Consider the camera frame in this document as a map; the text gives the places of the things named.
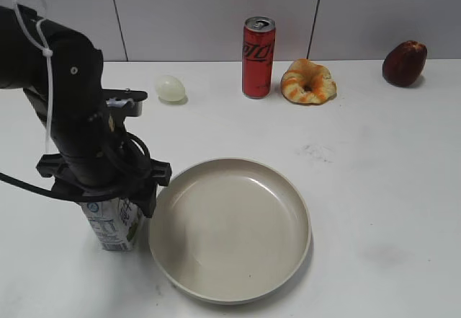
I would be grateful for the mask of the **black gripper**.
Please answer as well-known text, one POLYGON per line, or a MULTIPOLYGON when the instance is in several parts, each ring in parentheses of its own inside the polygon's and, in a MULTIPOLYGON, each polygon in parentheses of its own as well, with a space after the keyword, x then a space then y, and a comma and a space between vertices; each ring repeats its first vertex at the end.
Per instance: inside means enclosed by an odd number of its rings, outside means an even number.
POLYGON ((50 191, 52 198, 75 203, 128 199, 139 207, 146 218, 152 218, 155 211, 158 186, 168 186, 171 179, 171 165, 153 159, 151 170, 143 179, 135 179, 118 172, 108 181, 98 174, 89 184, 77 179, 60 154, 42 156, 36 169, 42 177, 55 179, 50 191))

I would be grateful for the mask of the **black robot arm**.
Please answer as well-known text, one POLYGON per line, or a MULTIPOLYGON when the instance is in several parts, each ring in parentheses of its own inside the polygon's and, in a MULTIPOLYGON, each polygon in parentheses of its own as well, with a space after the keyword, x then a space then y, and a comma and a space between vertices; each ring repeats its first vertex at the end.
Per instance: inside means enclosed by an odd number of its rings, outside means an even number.
POLYGON ((50 126, 56 154, 45 154, 37 171, 55 182, 50 190, 8 175, 1 180, 48 198, 75 203, 127 199, 152 217, 158 187, 171 166, 151 158, 127 132, 148 95, 103 89, 101 50, 80 32, 43 19, 26 6, 1 8, 1 88, 21 89, 43 125, 50 126))

